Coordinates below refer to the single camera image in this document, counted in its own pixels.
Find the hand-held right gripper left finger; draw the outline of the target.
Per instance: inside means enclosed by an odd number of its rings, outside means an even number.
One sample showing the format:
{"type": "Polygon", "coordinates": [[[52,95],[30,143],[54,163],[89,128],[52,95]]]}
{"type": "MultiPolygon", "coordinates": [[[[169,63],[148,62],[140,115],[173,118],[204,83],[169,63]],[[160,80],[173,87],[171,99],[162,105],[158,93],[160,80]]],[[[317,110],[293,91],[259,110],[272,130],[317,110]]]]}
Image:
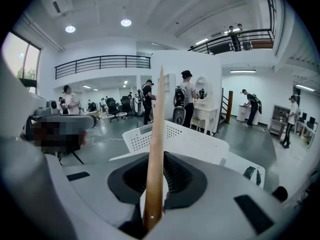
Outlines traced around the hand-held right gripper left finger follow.
{"type": "Polygon", "coordinates": [[[79,198],[72,212],[79,239],[143,239],[141,197],[146,190],[148,154],[63,171],[79,198]]]}

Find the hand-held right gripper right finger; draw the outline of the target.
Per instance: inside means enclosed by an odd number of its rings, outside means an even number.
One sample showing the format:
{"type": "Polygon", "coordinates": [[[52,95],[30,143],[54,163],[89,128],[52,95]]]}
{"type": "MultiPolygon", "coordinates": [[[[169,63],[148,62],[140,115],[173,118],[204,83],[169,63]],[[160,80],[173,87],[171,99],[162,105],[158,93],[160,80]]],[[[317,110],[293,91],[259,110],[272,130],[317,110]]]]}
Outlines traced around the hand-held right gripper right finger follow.
{"type": "Polygon", "coordinates": [[[184,155],[178,158],[205,174],[207,188],[192,206],[167,210],[152,230],[152,239],[272,240],[287,227],[292,210],[240,173],[184,155]],[[260,234],[235,201],[236,197],[244,195],[249,196],[273,223],[260,234]]]}

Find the white plastic basket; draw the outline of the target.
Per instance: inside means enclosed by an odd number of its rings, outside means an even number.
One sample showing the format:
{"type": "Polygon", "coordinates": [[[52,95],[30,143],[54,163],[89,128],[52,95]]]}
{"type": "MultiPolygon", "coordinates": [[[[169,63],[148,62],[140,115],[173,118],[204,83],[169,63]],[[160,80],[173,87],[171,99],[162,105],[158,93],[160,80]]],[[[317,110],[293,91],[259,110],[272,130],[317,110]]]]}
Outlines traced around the white plastic basket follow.
{"type": "MultiPolygon", "coordinates": [[[[149,124],[123,133],[122,137],[130,154],[150,151],[152,129],[153,125],[149,124]]],[[[163,140],[166,152],[220,166],[227,162],[227,142],[167,120],[164,122],[163,140]]]]}

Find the wooden clothes hanger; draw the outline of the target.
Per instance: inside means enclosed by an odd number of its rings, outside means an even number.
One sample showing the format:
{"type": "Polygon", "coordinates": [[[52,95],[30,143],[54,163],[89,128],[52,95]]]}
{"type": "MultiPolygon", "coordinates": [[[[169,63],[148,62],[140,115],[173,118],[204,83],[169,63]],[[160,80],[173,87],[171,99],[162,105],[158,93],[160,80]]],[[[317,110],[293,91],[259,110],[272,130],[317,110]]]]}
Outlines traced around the wooden clothes hanger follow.
{"type": "Polygon", "coordinates": [[[143,227],[150,232],[163,216],[165,79],[160,68],[155,118],[153,120],[148,158],[143,227]]]}

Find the white marble table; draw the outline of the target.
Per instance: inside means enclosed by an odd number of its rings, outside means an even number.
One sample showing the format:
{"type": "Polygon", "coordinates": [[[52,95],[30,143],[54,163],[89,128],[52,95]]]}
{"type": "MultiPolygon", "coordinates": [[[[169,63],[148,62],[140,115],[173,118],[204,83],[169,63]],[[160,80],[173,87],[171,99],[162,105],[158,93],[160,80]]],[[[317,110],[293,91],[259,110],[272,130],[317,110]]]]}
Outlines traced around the white marble table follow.
{"type": "Polygon", "coordinates": [[[174,146],[166,146],[164,150],[166,152],[188,156],[188,157],[198,159],[207,163],[220,165],[225,168],[236,171],[241,175],[243,175],[243,173],[249,166],[252,166],[254,168],[259,169],[261,173],[261,184],[259,187],[260,188],[264,187],[265,169],[256,163],[253,163],[245,158],[242,158],[230,152],[228,145],[219,146],[215,144],[213,146],[200,146],[200,147],[192,146],[182,150],[179,150],[179,148],[174,146]]]}

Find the black round bin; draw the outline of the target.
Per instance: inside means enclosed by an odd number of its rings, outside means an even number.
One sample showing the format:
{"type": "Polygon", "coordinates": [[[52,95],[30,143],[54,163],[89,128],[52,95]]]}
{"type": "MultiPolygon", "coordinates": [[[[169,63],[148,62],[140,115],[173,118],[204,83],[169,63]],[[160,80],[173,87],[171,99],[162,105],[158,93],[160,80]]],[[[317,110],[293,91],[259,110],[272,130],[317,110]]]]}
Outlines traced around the black round bin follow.
{"type": "Polygon", "coordinates": [[[283,186],[278,186],[272,192],[272,196],[275,197],[279,202],[283,203],[288,198],[288,192],[283,186]]]}

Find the black office chair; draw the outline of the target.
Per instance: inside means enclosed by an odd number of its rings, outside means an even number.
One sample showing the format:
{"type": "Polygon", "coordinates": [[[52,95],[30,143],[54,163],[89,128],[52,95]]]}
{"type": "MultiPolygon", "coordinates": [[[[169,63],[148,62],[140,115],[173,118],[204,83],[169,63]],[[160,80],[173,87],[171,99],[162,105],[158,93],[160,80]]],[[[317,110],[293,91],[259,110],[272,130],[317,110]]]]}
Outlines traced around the black office chair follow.
{"type": "Polygon", "coordinates": [[[133,115],[133,109],[131,106],[131,99],[128,96],[123,96],[121,101],[121,111],[125,113],[121,118],[126,120],[129,116],[133,115]]]}
{"type": "Polygon", "coordinates": [[[108,115],[110,116],[109,121],[111,122],[114,119],[119,120],[119,109],[117,107],[116,101],[111,97],[106,100],[108,115]]]}

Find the white wheeled machine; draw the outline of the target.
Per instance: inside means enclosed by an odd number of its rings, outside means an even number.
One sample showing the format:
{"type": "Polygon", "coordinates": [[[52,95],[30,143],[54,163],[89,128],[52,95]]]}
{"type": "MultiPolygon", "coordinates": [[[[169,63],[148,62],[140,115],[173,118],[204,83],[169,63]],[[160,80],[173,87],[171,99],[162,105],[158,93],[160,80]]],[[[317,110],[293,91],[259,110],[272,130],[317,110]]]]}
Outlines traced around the white wheeled machine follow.
{"type": "Polygon", "coordinates": [[[145,109],[143,102],[138,96],[133,97],[133,115],[136,117],[143,117],[145,114],[145,109]]]}

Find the white vanity dresser with mirror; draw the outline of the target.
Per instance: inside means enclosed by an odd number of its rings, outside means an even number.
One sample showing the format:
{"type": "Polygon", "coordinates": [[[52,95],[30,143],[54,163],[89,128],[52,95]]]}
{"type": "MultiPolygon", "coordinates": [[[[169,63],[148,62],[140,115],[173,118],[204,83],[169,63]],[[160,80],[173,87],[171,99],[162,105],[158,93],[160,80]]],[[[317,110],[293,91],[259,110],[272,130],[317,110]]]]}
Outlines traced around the white vanity dresser with mirror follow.
{"type": "Polygon", "coordinates": [[[197,132],[203,132],[213,137],[216,134],[218,107],[215,102],[212,85],[207,82],[204,76],[200,76],[195,81],[195,88],[200,98],[194,100],[191,125],[195,126],[197,132]]]}

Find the dark staircase railing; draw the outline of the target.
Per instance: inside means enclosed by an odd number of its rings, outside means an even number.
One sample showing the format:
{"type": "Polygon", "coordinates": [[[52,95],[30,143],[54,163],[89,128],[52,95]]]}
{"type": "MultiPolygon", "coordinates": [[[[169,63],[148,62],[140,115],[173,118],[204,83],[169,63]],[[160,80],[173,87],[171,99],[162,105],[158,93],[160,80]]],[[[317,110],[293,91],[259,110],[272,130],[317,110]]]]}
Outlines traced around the dark staircase railing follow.
{"type": "Polygon", "coordinates": [[[222,95],[221,98],[221,105],[220,105],[220,112],[219,112],[219,123],[229,123],[230,116],[229,116],[229,99],[222,95]]]}

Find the grey open cabinet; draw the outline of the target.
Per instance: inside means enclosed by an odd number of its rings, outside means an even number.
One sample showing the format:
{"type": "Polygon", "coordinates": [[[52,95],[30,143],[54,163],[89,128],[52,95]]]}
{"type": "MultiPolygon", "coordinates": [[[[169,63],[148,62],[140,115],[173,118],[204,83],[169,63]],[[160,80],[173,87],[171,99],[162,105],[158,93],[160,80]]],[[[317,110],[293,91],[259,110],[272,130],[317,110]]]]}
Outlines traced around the grey open cabinet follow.
{"type": "Polygon", "coordinates": [[[273,106],[269,132],[271,135],[276,136],[279,140],[282,138],[282,134],[286,132],[288,124],[287,115],[289,114],[289,112],[289,108],[279,105],[273,106]]]}

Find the white bookshelf desk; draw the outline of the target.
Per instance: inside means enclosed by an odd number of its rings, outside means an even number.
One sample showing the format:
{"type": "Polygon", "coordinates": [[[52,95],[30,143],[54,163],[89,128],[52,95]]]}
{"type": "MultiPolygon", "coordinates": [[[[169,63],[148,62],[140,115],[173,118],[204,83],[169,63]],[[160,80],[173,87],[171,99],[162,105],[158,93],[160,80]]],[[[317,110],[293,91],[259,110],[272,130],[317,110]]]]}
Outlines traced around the white bookshelf desk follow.
{"type": "Polygon", "coordinates": [[[176,88],[176,76],[174,73],[168,73],[163,76],[163,79],[165,102],[172,103],[176,88]]]}

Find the black balcony railing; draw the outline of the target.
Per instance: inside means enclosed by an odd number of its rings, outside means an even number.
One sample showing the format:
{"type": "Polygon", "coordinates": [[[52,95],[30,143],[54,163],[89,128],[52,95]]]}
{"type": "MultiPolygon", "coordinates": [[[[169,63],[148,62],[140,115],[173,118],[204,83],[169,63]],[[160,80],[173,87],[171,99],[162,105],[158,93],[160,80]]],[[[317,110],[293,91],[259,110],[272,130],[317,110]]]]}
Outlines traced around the black balcony railing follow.
{"type": "Polygon", "coordinates": [[[151,58],[139,55],[92,56],[60,64],[54,69],[55,79],[58,80],[78,73],[116,68],[151,69],[151,58]]]}
{"type": "MultiPolygon", "coordinates": [[[[274,46],[277,26],[277,7],[276,0],[266,0],[259,3],[259,7],[266,8],[261,10],[262,27],[250,28],[246,33],[250,41],[250,50],[267,49],[270,50],[274,46]]],[[[228,35],[228,31],[222,33],[222,36],[206,40],[200,44],[196,44],[189,48],[190,52],[198,52],[208,55],[218,55],[227,52],[235,52],[232,44],[232,39],[228,35]]],[[[238,39],[238,52],[247,51],[242,48],[241,41],[239,40],[239,28],[236,27],[234,32],[237,34],[238,39]]]]}

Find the large window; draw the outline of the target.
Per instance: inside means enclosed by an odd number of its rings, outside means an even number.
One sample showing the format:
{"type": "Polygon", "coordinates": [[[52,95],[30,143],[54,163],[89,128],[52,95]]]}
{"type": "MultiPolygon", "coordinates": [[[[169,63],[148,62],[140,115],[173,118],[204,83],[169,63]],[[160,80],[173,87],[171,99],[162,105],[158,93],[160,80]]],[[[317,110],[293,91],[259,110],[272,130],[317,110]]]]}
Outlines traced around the large window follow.
{"type": "Polygon", "coordinates": [[[41,49],[15,33],[9,32],[1,55],[12,74],[19,80],[36,81],[41,49]]]}

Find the white round pedestal counter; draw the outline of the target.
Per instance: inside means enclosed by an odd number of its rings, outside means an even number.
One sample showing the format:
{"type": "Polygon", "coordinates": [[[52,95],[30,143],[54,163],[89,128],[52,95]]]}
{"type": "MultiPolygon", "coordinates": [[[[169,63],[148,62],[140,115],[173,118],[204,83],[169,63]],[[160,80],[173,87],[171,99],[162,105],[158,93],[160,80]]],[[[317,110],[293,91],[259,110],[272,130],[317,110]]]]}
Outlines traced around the white round pedestal counter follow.
{"type": "MultiPolygon", "coordinates": [[[[236,120],[239,122],[244,122],[249,119],[250,113],[251,113],[251,106],[244,107],[243,105],[239,104],[236,120]]],[[[260,115],[261,114],[260,114],[259,110],[257,110],[257,112],[255,113],[254,119],[252,121],[252,124],[254,126],[258,125],[260,115]]]]}

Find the brown wooden stair post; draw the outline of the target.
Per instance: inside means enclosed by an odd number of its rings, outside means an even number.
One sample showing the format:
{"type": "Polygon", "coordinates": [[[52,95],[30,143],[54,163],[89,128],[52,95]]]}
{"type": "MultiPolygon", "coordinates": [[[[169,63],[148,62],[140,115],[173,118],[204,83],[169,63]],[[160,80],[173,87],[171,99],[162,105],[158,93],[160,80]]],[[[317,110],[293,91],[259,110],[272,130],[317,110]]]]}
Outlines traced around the brown wooden stair post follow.
{"type": "Polygon", "coordinates": [[[234,92],[230,90],[228,92],[228,98],[227,100],[227,111],[226,111],[226,122],[229,124],[231,119],[231,112],[232,112],[232,106],[233,106],[233,96],[234,92]]]}

